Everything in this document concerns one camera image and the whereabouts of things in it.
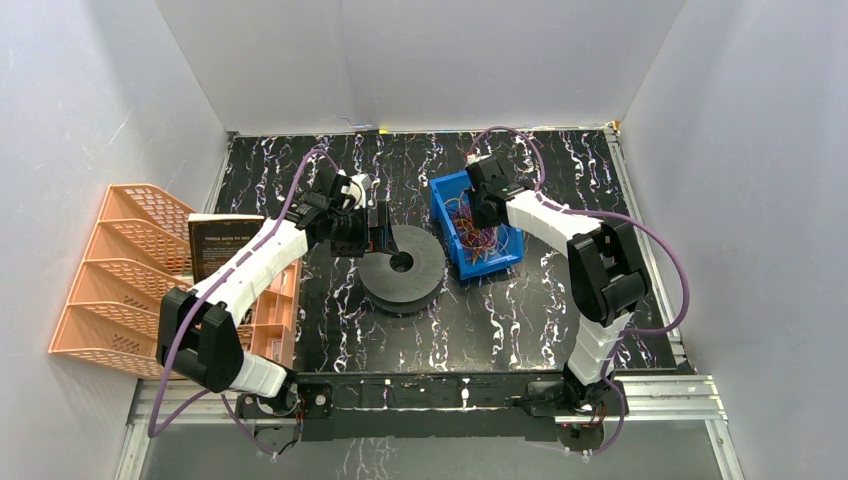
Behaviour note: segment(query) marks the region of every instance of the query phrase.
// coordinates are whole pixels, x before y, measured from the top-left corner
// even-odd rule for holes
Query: blue crate
[[[507,241],[506,251],[490,255],[485,261],[478,260],[473,265],[466,259],[464,248],[453,222],[445,208],[445,200],[458,198],[462,191],[471,188],[471,180],[465,171],[430,180],[430,208],[439,224],[448,244],[451,262],[459,267],[459,279],[466,280],[487,273],[496,272],[520,262],[524,258],[524,238],[520,229],[501,225],[498,227],[498,244]]]

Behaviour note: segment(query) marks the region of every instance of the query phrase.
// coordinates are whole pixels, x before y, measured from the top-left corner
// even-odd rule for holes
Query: black book
[[[192,213],[188,216],[194,283],[209,277],[262,228],[261,215]]]

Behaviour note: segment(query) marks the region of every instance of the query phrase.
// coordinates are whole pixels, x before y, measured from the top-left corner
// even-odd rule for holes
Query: disc center hole
[[[392,255],[392,258],[389,259],[389,265],[392,266],[392,270],[398,273],[408,272],[414,263],[415,261],[412,259],[412,255],[406,252]]]

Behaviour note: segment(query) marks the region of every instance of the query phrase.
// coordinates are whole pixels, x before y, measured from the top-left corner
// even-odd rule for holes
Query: white wall
[[[226,135],[152,0],[0,13],[0,477],[112,478],[135,379],[47,355],[109,183],[201,208]]]
[[[227,130],[601,124],[684,0],[156,0]]]
[[[690,0],[622,127],[749,478],[844,476],[846,25],[842,2]]]

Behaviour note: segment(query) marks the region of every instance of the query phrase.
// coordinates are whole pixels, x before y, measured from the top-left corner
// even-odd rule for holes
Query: black disc
[[[357,274],[377,307],[391,313],[417,312],[442,290],[445,252],[423,228],[398,225],[392,232],[400,255],[368,254],[359,261]]]

